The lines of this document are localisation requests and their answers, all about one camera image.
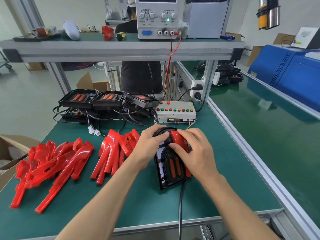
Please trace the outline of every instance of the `blue power button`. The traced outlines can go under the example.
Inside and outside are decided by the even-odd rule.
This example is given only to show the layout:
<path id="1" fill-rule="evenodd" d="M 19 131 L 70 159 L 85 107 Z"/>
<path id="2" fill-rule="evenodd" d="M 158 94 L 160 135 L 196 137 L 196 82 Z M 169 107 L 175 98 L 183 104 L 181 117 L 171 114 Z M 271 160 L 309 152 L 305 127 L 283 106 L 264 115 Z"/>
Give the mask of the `blue power button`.
<path id="1" fill-rule="evenodd" d="M 143 36 L 151 36 L 152 35 L 152 31 L 151 30 L 143 30 L 142 31 L 142 35 Z"/>

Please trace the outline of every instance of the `vent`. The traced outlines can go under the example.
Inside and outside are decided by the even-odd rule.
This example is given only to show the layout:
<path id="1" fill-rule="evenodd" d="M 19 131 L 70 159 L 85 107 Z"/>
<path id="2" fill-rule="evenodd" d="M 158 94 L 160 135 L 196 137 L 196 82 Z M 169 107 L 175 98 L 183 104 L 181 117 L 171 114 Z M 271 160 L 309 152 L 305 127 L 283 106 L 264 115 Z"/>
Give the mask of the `vent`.
<path id="1" fill-rule="evenodd" d="M 273 76 L 273 78 L 272 78 L 272 80 L 271 80 L 271 82 L 270 82 L 270 86 L 275 87 L 275 85 L 277 85 L 279 76 L 280 76 L 280 75 L 282 74 L 282 72 L 284 71 L 284 69 L 285 69 L 285 67 L 286 67 L 286 65 L 287 65 L 290 57 L 291 57 L 291 53 L 288 53 L 288 52 L 287 52 L 287 53 L 285 54 L 285 56 L 284 56 L 281 64 L 279 65 L 276 73 L 274 74 L 274 76 Z"/>

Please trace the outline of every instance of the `left hand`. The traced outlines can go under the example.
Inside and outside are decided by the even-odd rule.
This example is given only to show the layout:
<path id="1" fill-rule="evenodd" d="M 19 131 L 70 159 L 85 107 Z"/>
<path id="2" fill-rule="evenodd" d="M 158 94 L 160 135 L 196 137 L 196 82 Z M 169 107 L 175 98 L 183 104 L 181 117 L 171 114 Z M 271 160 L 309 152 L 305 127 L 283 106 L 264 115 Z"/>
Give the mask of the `left hand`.
<path id="1" fill-rule="evenodd" d="M 154 157 L 159 148 L 159 144 L 169 137 L 169 132 L 165 132 L 159 136 L 152 137 L 153 134 L 160 128 L 166 127 L 166 125 L 153 125 L 150 128 L 142 131 L 139 141 L 136 144 L 131 155 L 126 161 L 131 161 L 140 171 L 145 169 L 149 161 Z"/>

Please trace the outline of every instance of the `finger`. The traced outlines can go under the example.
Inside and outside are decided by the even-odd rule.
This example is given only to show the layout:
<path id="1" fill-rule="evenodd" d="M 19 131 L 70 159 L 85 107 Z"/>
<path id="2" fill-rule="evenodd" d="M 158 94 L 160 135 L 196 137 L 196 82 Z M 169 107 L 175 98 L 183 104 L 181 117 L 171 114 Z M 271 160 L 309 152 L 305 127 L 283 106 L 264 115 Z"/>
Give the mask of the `finger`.
<path id="1" fill-rule="evenodd" d="M 161 128 L 167 127 L 166 125 L 159 125 L 159 124 L 155 124 L 151 127 L 149 127 L 148 129 L 145 130 L 145 133 L 148 134 L 149 136 L 153 136 L 153 134 Z"/>
<path id="2" fill-rule="evenodd" d="M 203 142 L 206 139 L 205 134 L 198 128 L 186 129 L 186 131 L 193 134 L 200 142 Z"/>
<path id="3" fill-rule="evenodd" d="M 155 139 L 156 142 L 159 144 L 159 143 L 167 140 L 168 137 L 169 137 L 169 135 L 170 135 L 170 133 L 169 133 L 168 131 L 166 131 L 165 133 L 163 133 L 163 134 L 161 134 L 161 135 L 159 135 L 159 136 L 154 137 L 154 139 Z"/>
<path id="4" fill-rule="evenodd" d="M 191 147 L 196 148 L 196 146 L 200 144 L 200 142 L 197 140 L 197 138 L 194 137 L 194 135 L 191 134 L 190 132 L 188 132 L 186 130 L 178 129 L 178 133 L 180 135 L 182 135 L 186 139 L 187 142 L 189 142 Z"/>
<path id="5" fill-rule="evenodd" d="M 178 144 L 170 143 L 169 146 L 178 154 L 183 162 L 189 159 L 189 154 Z"/>

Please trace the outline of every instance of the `knob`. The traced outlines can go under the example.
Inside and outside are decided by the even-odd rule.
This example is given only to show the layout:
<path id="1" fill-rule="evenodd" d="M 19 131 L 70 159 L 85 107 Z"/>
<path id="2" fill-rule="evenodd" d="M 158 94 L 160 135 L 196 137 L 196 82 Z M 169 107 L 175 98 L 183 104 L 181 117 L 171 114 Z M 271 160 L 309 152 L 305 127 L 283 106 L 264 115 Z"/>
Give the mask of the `knob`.
<path id="1" fill-rule="evenodd" d="M 145 17 L 144 13 L 141 12 L 141 13 L 139 14 L 139 17 L 140 17 L 141 19 L 144 19 L 144 17 Z"/>

